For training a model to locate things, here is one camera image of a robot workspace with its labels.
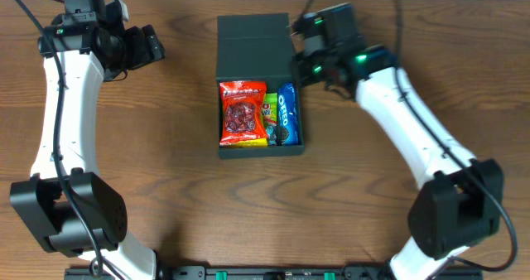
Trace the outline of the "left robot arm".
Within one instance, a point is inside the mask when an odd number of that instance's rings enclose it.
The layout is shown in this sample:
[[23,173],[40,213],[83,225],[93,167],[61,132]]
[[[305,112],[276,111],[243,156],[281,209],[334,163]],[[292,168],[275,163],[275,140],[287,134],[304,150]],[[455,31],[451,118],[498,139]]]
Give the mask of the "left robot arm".
[[95,151],[99,91],[106,82],[162,60],[151,26],[125,27],[121,0],[61,0],[64,12],[39,27],[46,74],[40,146],[10,202],[47,253],[81,258],[89,275],[167,279],[157,254],[128,232],[123,198],[104,182]]

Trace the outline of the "black cardboard box with lid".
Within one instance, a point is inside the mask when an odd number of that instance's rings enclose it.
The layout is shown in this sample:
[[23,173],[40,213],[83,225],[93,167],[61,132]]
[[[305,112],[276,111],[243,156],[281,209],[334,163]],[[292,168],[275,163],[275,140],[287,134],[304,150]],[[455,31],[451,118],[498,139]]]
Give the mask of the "black cardboard box with lid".
[[221,159],[299,156],[305,151],[300,86],[292,75],[295,55],[286,12],[217,17],[216,82],[258,80],[276,93],[285,83],[296,91],[298,144],[271,147],[218,147]]

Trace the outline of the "green Haribo worms bag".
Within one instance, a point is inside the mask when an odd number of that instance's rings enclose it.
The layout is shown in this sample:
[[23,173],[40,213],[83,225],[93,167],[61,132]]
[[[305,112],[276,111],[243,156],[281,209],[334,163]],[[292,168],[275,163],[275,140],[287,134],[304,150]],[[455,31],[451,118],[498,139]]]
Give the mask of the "green Haribo worms bag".
[[267,132],[267,144],[277,145],[277,94],[266,94],[262,106],[263,126]]

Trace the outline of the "blue Oreo cookie pack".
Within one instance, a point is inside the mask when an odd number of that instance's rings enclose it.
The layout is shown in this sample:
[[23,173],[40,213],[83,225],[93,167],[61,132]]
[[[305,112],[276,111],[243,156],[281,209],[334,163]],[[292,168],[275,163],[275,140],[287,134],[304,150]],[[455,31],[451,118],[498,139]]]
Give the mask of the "blue Oreo cookie pack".
[[292,83],[285,83],[278,90],[278,125],[281,130],[281,145],[298,145],[298,119],[296,112],[296,91]]

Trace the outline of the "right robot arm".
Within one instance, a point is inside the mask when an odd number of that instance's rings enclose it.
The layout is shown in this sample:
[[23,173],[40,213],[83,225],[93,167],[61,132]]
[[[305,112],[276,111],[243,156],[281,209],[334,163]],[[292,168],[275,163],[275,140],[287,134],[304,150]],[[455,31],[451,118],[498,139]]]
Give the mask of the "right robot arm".
[[504,176],[479,161],[440,123],[412,87],[397,55],[367,46],[351,4],[305,13],[293,24],[304,46],[293,61],[303,85],[345,89],[390,138],[419,190],[407,217],[411,237],[386,267],[386,279],[435,279],[466,250],[496,234]]

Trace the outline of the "yellow candy bag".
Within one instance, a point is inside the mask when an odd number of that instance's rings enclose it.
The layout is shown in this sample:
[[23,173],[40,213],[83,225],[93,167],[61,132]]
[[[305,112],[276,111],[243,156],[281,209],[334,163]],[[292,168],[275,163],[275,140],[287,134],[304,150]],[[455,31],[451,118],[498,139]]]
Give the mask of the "yellow candy bag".
[[259,138],[259,139],[253,139],[253,140],[233,142],[233,143],[224,145],[224,147],[226,148],[268,147],[268,142],[266,138]]

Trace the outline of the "red Maltesers candy bag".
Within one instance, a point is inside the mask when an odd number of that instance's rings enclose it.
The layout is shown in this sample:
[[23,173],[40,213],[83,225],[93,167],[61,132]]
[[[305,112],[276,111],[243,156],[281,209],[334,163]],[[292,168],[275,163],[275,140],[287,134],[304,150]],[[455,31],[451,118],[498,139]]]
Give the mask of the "red Maltesers candy bag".
[[263,81],[240,80],[219,84],[223,106],[221,147],[233,142],[267,139],[262,119],[266,93],[267,85]]

